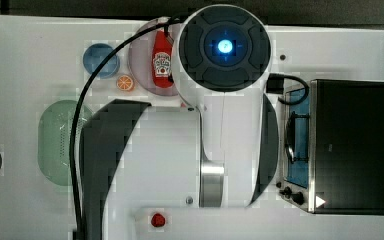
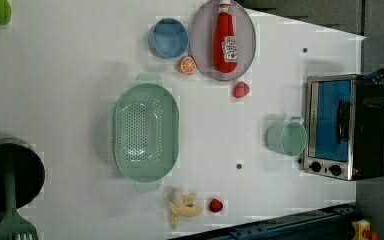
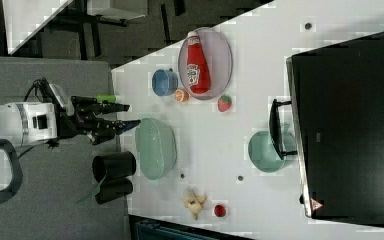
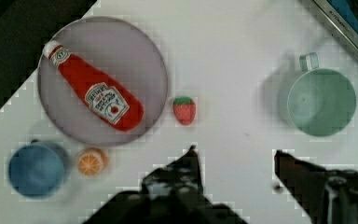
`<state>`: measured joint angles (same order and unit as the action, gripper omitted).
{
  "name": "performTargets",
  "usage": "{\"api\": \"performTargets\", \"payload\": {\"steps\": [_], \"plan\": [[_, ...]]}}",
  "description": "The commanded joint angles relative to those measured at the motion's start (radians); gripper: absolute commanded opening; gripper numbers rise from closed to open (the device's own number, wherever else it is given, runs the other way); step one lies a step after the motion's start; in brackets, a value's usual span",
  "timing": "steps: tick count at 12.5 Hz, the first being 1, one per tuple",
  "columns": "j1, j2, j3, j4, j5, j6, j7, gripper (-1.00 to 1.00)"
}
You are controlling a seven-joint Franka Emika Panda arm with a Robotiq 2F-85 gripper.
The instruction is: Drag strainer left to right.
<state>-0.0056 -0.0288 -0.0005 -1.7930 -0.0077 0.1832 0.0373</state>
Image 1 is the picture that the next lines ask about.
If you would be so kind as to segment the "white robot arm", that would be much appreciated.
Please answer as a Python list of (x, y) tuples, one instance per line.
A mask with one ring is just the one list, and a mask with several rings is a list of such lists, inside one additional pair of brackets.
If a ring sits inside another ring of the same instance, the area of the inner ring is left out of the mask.
[(115, 99), (83, 127), (84, 240), (136, 240), (172, 210), (250, 207), (272, 181), (278, 126), (271, 42), (249, 11), (207, 6), (179, 26), (166, 67), (183, 107)]

